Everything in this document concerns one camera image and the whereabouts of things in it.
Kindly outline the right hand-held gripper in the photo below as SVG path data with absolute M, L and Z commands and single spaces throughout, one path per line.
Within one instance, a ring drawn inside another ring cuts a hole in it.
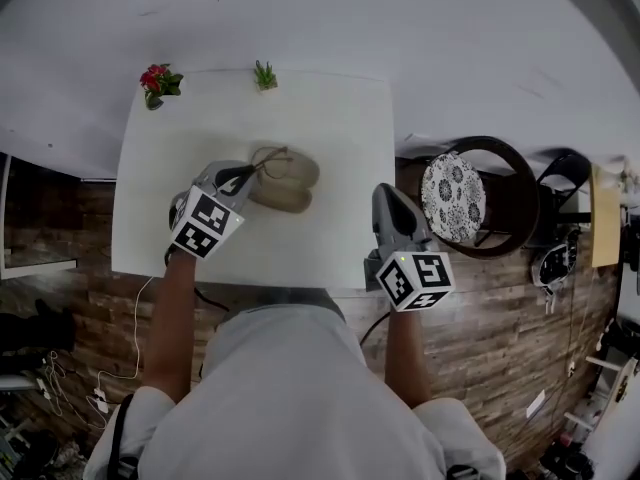
M 394 311 L 422 311 L 455 290 L 449 255 L 427 237 L 424 214 L 395 186 L 374 189 L 372 228 L 379 246 L 364 259 L 367 291 L 382 291 Z

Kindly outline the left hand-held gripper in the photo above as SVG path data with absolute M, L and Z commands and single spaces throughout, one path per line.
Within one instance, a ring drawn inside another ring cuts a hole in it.
M 244 222 L 240 210 L 251 191 L 254 173 L 251 163 L 214 161 L 172 199 L 166 263 L 178 250 L 206 260 L 240 227 Z

